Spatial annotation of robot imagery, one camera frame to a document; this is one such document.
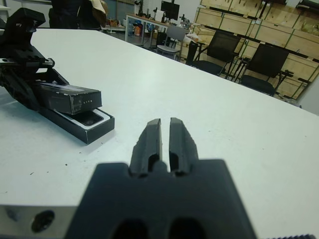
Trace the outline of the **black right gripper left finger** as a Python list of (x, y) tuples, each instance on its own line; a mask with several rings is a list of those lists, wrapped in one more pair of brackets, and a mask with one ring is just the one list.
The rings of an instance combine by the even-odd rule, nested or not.
[(130, 174), (144, 177), (153, 171), (154, 165), (162, 161), (161, 121), (149, 121), (133, 148)]

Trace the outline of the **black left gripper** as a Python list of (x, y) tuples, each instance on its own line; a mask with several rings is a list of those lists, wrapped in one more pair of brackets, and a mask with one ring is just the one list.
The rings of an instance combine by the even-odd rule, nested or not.
[(45, 58), (31, 44), (32, 35), (32, 32), (4, 32), (0, 36), (0, 85), (28, 109), (39, 110), (40, 104), (25, 81), (58, 85), (68, 85), (68, 81), (53, 69), (54, 60)]

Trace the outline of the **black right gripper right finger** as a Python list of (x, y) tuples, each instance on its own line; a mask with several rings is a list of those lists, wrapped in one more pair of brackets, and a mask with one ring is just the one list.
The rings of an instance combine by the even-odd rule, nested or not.
[(199, 160), (196, 144), (183, 121), (170, 119), (169, 128), (169, 165), (175, 176), (189, 174)]

